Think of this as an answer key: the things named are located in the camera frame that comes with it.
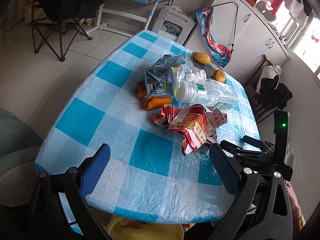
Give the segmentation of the person's right hand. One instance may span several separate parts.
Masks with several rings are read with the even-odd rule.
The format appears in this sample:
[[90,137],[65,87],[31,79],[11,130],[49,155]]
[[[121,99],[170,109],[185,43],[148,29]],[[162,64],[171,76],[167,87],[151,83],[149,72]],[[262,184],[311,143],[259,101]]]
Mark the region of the person's right hand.
[[297,196],[293,190],[293,187],[289,181],[284,183],[287,195],[289,198],[292,221],[293,221],[293,235],[296,236],[303,226],[306,224],[300,205],[298,204]]

